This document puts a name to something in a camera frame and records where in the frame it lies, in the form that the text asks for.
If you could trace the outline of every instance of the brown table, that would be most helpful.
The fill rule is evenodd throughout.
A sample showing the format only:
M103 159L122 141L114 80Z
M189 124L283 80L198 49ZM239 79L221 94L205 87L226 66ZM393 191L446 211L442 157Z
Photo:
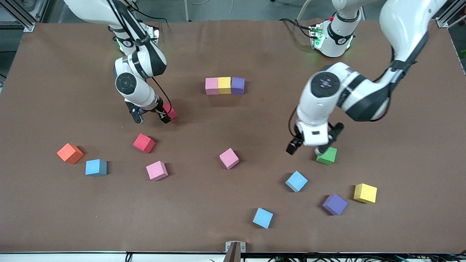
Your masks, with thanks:
M278 21L164 25L159 76L178 118L146 114L137 125L113 85L121 56L105 25L37 24L23 36L0 96L0 250L216 251L243 240L248 251L459 252L466 245L466 79L446 29L430 40L394 93L387 117L346 124L334 165L311 148L290 156L288 117L308 78L343 61L370 79L388 65L377 21L361 22L347 53L325 58ZM244 96L204 94L204 78L246 78ZM139 133L157 140L144 154ZM71 165L65 144L85 156ZM229 147L241 162L226 170ZM85 161L109 175L84 175ZM150 181L145 166L167 165ZM293 193L299 170L309 183ZM352 200L354 185L378 187L376 204ZM329 194L349 202L342 216L321 207ZM262 207L270 229L252 223Z

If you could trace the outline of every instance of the round black joint cover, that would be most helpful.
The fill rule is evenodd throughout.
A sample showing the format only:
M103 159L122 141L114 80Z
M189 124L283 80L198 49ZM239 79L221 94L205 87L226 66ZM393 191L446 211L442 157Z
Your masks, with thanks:
M118 91L131 95L136 88L136 78L130 73L122 73L116 78L115 85Z
M334 73L321 72L311 81L311 92L317 97L331 97L340 89L340 80Z

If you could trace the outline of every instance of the gray floor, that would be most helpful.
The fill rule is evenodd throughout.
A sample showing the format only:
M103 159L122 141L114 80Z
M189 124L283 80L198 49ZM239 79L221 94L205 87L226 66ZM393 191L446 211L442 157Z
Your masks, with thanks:
M192 0L194 3L204 0ZM232 20L278 20L280 18L293 19L298 15L305 0L233 0L231 11ZM385 0L377 1L364 6L368 20L378 20L380 9ZM139 8L144 13L154 17L165 17L169 22L184 22L185 6L183 0L137 0ZM203 5L192 5L188 2L190 20L227 20L232 6L231 0L210 0ZM329 18L335 9L330 0L313 0L306 9L302 20L312 18ZM144 21L155 21L138 14ZM48 23L82 23L63 0L51 0L44 22ZM452 39L458 51L466 49L466 26L454 26L450 29ZM22 30L0 30L0 52L17 50ZM7 75L14 53L0 53L0 73Z

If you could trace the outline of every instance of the light blue cube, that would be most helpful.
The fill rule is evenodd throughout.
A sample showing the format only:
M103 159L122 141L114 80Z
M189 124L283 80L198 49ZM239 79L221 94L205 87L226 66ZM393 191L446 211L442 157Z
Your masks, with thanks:
M262 208L258 208L256 212L256 216L254 217L253 222L255 224L258 224L259 226L263 228L268 228L270 225L270 221L272 220L272 216L274 214L270 213L267 210L264 210Z
M285 182L293 191L298 192L308 182L308 180L301 175L298 171L295 171L290 178Z
M107 174L107 162L95 159L86 161L86 175L100 177Z

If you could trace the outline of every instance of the pink cube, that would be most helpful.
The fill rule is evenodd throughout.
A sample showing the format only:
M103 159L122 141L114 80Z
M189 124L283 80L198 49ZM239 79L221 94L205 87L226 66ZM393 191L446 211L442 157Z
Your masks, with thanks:
M139 134L139 136L136 138L136 141L134 141L133 146L148 154L151 152L152 148L154 148L155 141L148 136Z
M167 169L165 169L165 164L160 161L146 166L146 169L149 174L149 178L152 181L157 181L168 176Z
M236 156L236 154L233 152L233 149L231 148L220 155L220 160L222 160L227 169L232 168L234 165L240 162L240 159Z
M167 112L170 111L170 104L169 104L169 103L164 103L164 109L165 109L165 111L167 111ZM174 108L172 108L171 111L170 111L170 113L168 113L168 117L169 117L170 119L174 119L174 118L177 117L177 116L178 116L178 115L176 114Z
M206 94L207 95L218 95L219 94L219 79L206 78Z

